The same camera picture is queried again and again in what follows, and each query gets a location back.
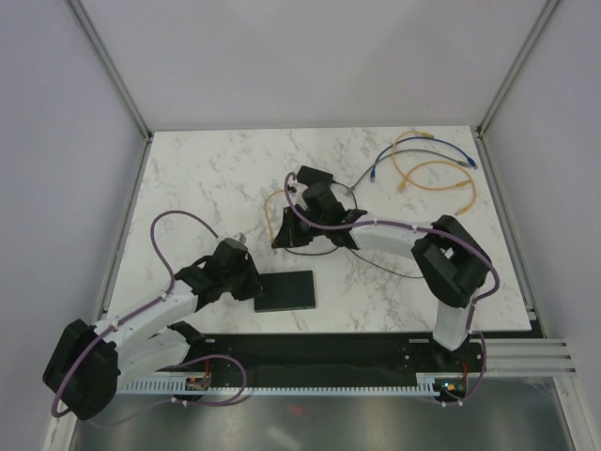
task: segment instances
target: yellow cable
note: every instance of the yellow cable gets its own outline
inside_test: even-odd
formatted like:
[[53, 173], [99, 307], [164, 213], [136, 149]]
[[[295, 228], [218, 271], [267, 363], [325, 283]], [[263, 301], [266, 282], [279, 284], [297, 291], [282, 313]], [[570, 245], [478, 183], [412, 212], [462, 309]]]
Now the yellow cable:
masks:
[[270, 230], [270, 244], [272, 244], [273, 240], [275, 240], [275, 236], [273, 235], [273, 227], [271, 226], [270, 213], [267, 210], [267, 207], [268, 207], [268, 204], [272, 197], [274, 197], [276, 194], [283, 193], [283, 192], [284, 192], [284, 190], [278, 190], [274, 193], [271, 193], [269, 195], [269, 197], [267, 199], [265, 199], [265, 204], [263, 204], [263, 211], [265, 212], [265, 219], [267, 220], [267, 227]]
[[466, 211], [468, 211], [471, 208], [471, 206], [474, 204], [474, 202], [476, 201], [476, 196], [478, 195], [477, 190], [476, 190], [476, 182], [474, 181], [474, 179], [471, 176], [471, 174], [467, 170], [465, 170], [463, 167], [461, 167], [460, 165], [458, 165], [458, 164], [451, 163], [451, 162], [446, 162], [444, 160], [432, 160], [430, 162], [419, 163], [416, 166], [413, 166], [407, 172], [406, 175], [405, 174], [403, 175], [405, 179], [403, 180], [403, 182], [401, 183], [401, 186], [399, 188], [401, 190], [404, 190], [407, 187], [407, 182], [413, 183], [415, 185], [416, 183], [414, 183], [413, 180], [410, 179], [411, 174], [413, 174], [413, 172], [415, 172], [420, 167], [426, 166], [428, 164], [446, 164], [447, 166], [451, 166], [451, 167], [454, 167], [455, 169], [459, 169], [461, 172], [463, 172], [468, 177], [469, 180], [460, 181], [456, 185], [453, 185], [453, 187], [457, 187], [457, 186], [465, 186], [468, 183], [471, 184], [471, 201], [463, 209], [458, 210], [457, 213], [456, 213], [456, 215], [458, 216], [459, 214], [462, 214], [462, 213], [465, 213]]
[[423, 136], [424, 138], [433, 138], [434, 137], [434, 135], [432, 133], [418, 132], [418, 131], [410, 130], [408, 132], [401, 133], [401, 135], [394, 140], [393, 147], [391, 148], [391, 153], [393, 155], [393, 163], [394, 163], [394, 167], [396, 167], [396, 170], [403, 178], [403, 183], [408, 181], [413, 186], [417, 186], [418, 188], [421, 188], [426, 191], [446, 191], [446, 190], [451, 190], [453, 188], [459, 188], [460, 186], [464, 186], [469, 183], [467, 180], [465, 180], [465, 181], [456, 183], [455, 185], [431, 187], [431, 186], [425, 186], [416, 181], [407, 179], [407, 175], [403, 172], [403, 169], [401, 169], [401, 166], [398, 165], [398, 161], [396, 160], [396, 143], [398, 143], [401, 139], [403, 139], [404, 136], [407, 136], [410, 133], [417, 134], [419, 136]]

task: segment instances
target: blue cable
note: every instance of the blue cable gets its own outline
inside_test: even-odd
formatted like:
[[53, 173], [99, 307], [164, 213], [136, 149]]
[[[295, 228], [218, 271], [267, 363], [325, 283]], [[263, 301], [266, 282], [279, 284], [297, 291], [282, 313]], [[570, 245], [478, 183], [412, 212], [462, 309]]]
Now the blue cable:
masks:
[[[413, 139], [424, 139], [426, 141], [434, 141], [435, 143], [446, 144], [447, 146], [450, 146], [450, 147], [458, 150], [459, 152], [461, 152], [463, 154], [463, 156], [466, 157], [466, 160], [468, 160], [468, 163], [470, 164], [471, 167], [473, 167], [474, 169], [478, 168], [478, 164], [470, 157], [470, 155], [468, 155], [466, 152], [464, 152], [461, 148], [458, 148], [453, 143], [449, 143], [448, 141], [443, 141], [438, 138], [428, 138], [427, 136], [411, 136], [409, 138], [405, 138], [405, 139], [401, 139], [400, 141], [397, 141], [396, 144], [399, 145], [401, 143], [405, 143], [405, 142], [411, 141]], [[378, 157], [376, 158], [376, 161], [374, 162], [374, 167], [372, 168], [372, 172], [369, 174], [369, 179], [371, 181], [374, 181], [376, 179], [376, 165], [378, 164], [379, 159], [382, 157], [382, 155], [384, 155], [391, 148], [393, 148], [392, 144], [390, 144], [387, 148], [385, 148], [384, 150], [382, 150], [379, 153]]]

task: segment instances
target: robotic arm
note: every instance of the robotic arm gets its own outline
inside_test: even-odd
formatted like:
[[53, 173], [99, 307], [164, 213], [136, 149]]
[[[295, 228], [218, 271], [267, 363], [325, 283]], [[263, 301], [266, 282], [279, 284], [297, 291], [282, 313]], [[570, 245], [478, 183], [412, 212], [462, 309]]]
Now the robotic arm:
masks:
[[[92, 325], [77, 319], [67, 326], [42, 377], [55, 393], [82, 351], [101, 331], [116, 328], [85, 357], [61, 397], [80, 419], [99, 413], [130, 381], [198, 355], [203, 336], [186, 322], [174, 321], [214, 303], [226, 292], [239, 301], [263, 292], [248, 249], [243, 242], [230, 238], [221, 241], [212, 256], [198, 259], [175, 278], [170, 294], [165, 295], [164, 288], [163, 300], [152, 308], [144, 309], [156, 296], [122, 315]], [[119, 319], [128, 315], [133, 318], [118, 326]]]
[[[366, 210], [345, 210], [330, 189], [331, 174], [304, 166], [298, 174], [299, 183], [307, 184], [302, 193], [306, 209], [296, 205], [303, 216], [324, 226], [339, 226], [377, 220]], [[452, 216], [441, 216], [432, 228], [454, 235], [482, 250], [466, 229]], [[315, 237], [325, 236], [333, 244], [349, 249], [370, 249], [390, 252], [414, 259], [424, 280], [439, 300], [434, 339], [445, 349], [458, 349], [468, 336], [472, 300], [488, 274], [488, 268], [478, 257], [455, 241], [432, 233], [406, 230], [389, 225], [360, 225], [346, 230], [328, 231], [304, 223], [290, 207], [284, 209], [282, 228], [273, 241], [273, 248], [299, 247]]]

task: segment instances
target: marble tabletop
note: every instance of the marble tabletop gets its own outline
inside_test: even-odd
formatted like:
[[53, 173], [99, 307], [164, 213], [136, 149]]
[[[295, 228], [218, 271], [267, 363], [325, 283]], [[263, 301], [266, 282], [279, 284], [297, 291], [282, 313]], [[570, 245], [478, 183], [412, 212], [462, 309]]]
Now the marble tabletop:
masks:
[[[424, 280], [399, 277], [375, 268], [339, 249], [324, 257], [296, 257], [270, 249], [263, 213], [268, 195], [282, 188], [285, 175], [309, 165], [334, 174], [351, 185], [377, 155], [401, 132], [411, 128], [349, 128], [236, 130], [210, 132], [157, 132], [146, 164], [127, 243], [120, 262], [109, 313], [118, 313], [159, 290], [167, 273], [150, 245], [149, 227], [164, 210], [193, 212], [211, 224], [220, 237], [243, 233], [259, 272], [313, 270], [317, 308], [255, 313], [253, 301], [238, 302], [223, 295], [186, 320], [202, 333], [292, 332], [414, 332], [431, 331], [437, 300]], [[464, 149], [476, 162], [478, 153], [469, 127], [419, 127], [437, 138]], [[461, 159], [454, 149], [414, 140], [399, 148], [426, 148]], [[406, 153], [399, 162], [406, 168], [437, 159]], [[485, 174], [470, 170], [478, 189], [475, 205], [457, 218], [490, 255], [501, 276], [501, 289], [481, 301], [474, 329], [488, 331], [530, 330], [528, 315], [511, 259], [501, 233]], [[452, 167], [427, 166], [414, 178], [438, 185], [465, 179]], [[454, 214], [471, 196], [471, 187], [427, 192], [410, 186], [398, 191], [399, 176], [389, 159], [378, 166], [375, 182], [367, 178], [356, 190], [359, 207], [380, 217], [407, 222], [432, 222], [442, 214]], [[345, 190], [334, 192], [346, 206], [352, 205]], [[285, 199], [276, 195], [270, 214], [277, 232]], [[216, 240], [194, 220], [183, 216], [164, 218], [157, 226], [157, 240], [175, 269], [212, 254]], [[300, 252], [329, 250], [325, 238], [316, 239]], [[385, 253], [360, 251], [362, 257], [396, 272], [420, 275], [415, 262]], [[485, 288], [492, 286], [489, 275]]]

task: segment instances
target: white wall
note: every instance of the white wall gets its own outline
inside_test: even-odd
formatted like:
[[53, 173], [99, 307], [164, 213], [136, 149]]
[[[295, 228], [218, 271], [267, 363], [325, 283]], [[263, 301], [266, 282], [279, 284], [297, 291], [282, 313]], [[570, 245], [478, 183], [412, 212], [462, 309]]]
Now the white wall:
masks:
[[60, 0], [0, 2], [0, 447], [40, 449], [41, 375], [91, 319], [143, 144]]
[[152, 130], [476, 124], [543, 0], [84, 0]]
[[563, 2], [488, 134], [538, 307], [601, 424], [601, 2]]

